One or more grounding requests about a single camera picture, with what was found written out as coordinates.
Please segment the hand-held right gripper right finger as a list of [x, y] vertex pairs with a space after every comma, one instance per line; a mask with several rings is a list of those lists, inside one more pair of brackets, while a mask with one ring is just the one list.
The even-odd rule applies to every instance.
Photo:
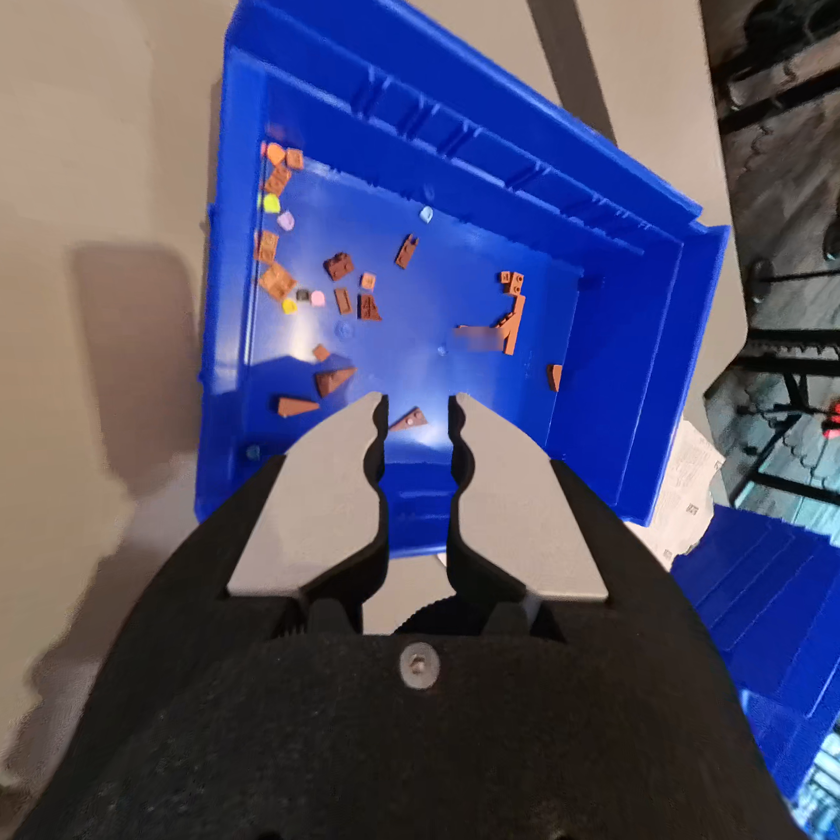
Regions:
[[448, 580], [471, 602], [605, 602], [608, 590], [530, 436], [473, 396], [449, 398]]

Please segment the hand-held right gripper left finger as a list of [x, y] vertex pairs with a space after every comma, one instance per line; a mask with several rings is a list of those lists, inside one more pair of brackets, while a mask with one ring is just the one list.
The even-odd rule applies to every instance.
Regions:
[[280, 466], [228, 583], [231, 596], [371, 597], [389, 560], [380, 488], [389, 413], [369, 392], [306, 432]]

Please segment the blue storage bin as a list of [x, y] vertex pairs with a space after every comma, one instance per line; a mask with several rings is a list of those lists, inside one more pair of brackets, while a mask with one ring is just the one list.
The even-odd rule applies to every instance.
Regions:
[[716, 505], [671, 573], [728, 668], [794, 821], [811, 838], [838, 838], [838, 546]]
[[727, 227], [403, 2], [239, 2], [220, 102], [198, 521], [381, 392], [392, 555], [441, 551], [466, 392], [651, 522]]

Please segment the light grey desk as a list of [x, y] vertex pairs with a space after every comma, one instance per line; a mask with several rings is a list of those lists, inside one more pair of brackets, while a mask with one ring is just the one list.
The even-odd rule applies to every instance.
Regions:
[[[412, 2], [732, 224], [700, 2]], [[235, 2], [2, 2], [2, 805], [195, 527]]]

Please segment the white paper sheet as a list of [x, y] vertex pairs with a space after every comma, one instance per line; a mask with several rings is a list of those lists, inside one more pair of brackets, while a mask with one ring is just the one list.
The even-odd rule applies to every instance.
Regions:
[[660, 487], [654, 516], [647, 527], [647, 545], [667, 570], [692, 551], [714, 515], [711, 485], [722, 459], [694, 425], [682, 418]]

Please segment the scattered small toy bricks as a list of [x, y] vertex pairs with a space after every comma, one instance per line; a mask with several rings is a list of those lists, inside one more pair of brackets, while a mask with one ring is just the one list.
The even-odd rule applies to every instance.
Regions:
[[240, 382], [247, 428], [300, 434], [365, 395], [426, 431], [467, 392], [532, 436], [552, 419], [574, 289], [552, 257], [308, 161], [262, 213]]

